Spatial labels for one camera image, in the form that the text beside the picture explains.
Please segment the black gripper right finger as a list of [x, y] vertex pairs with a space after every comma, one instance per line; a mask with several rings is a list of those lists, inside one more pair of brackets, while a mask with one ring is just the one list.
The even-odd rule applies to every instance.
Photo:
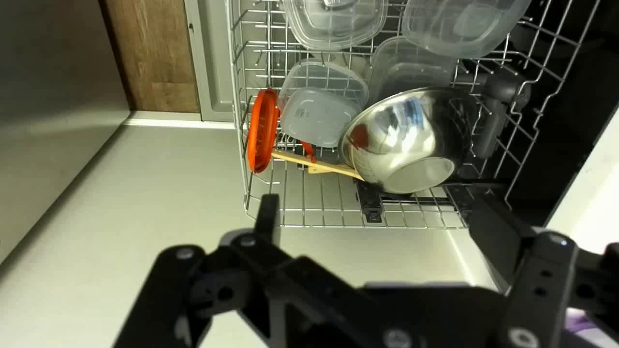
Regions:
[[533, 228], [491, 189], [448, 187], [485, 265], [502, 290], [497, 348], [597, 348], [568, 330], [566, 309], [619, 340], [619, 243], [586, 251], [566, 234]]

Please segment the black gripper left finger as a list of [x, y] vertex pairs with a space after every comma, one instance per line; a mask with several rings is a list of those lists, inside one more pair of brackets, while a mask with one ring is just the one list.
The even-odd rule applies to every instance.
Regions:
[[228, 232], [210, 253], [195, 243], [160, 251], [112, 348], [199, 348], [212, 319], [230, 311], [266, 340], [268, 303], [249, 253], [272, 247], [278, 205], [276, 193], [263, 195], [255, 224]]

